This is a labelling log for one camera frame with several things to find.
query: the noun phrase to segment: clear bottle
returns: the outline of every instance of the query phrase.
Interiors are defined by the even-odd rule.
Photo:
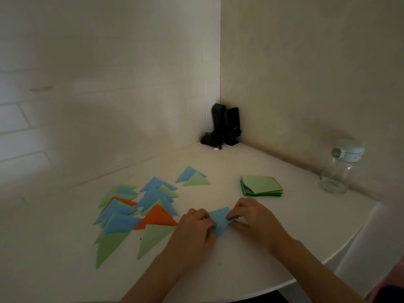
[[[330,193],[346,193],[352,168],[362,158],[364,151],[365,147],[359,141],[338,140],[331,151],[332,162],[320,174],[319,186]]]

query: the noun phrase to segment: forearm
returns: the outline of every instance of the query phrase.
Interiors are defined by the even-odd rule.
[[[180,279],[170,261],[157,256],[120,303],[161,303]]]
[[[306,247],[292,238],[272,251],[295,277],[313,303],[364,303],[348,285],[324,266]]]

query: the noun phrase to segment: table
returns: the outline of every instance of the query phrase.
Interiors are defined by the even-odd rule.
[[[179,215],[191,207],[232,208],[242,197],[241,174],[274,176],[281,198],[257,198],[321,262],[335,255],[364,224],[376,202],[349,191],[336,196],[317,176],[243,144],[213,151],[195,143],[6,212],[0,217],[0,293],[3,302],[117,301],[137,281],[169,237],[136,260],[143,231],[133,231],[95,270],[99,228],[92,223],[106,191],[139,189],[153,176],[174,184],[187,165],[211,186],[178,187]],[[274,258],[227,228],[209,259],[181,280],[165,302],[231,302],[276,290],[293,277]]]

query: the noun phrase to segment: beige wall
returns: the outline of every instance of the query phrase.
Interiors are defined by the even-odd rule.
[[[222,0],[221,103],[241,141],[318,172],[366,146],[355,185],[402,198],[404,0]]]
[[[196,142],[219,58],[220,0],[0,0],[0,210]]]

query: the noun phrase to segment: person's right arm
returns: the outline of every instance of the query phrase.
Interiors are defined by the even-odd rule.
[[[313,303],[364,303],[356,292],[324,266],[298,240],[293,239],[275,215],[255,199],[241,198],[227,215],[240,233],[265,247],[297,280]]]

